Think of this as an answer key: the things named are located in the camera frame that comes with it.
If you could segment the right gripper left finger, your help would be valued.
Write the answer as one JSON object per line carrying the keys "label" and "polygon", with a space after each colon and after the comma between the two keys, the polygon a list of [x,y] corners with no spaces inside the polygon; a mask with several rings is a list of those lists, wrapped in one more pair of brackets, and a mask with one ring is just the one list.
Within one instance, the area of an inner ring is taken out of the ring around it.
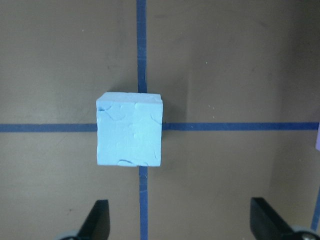
{"label": "right gripper left finger", "polygon": [[107,199],[97,200],[85,219],[77,238],[80,240],[107,240],[110,236],[110,211]]}

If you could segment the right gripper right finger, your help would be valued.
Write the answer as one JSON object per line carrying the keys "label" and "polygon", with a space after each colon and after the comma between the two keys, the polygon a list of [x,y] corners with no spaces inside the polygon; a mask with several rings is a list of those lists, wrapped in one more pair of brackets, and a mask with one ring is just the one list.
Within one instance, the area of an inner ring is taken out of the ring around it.
{"label": "right gripper right finger", "polygon": [[284,219],[262,197],[250,200],[250,230],[256,240],[299,240]]}

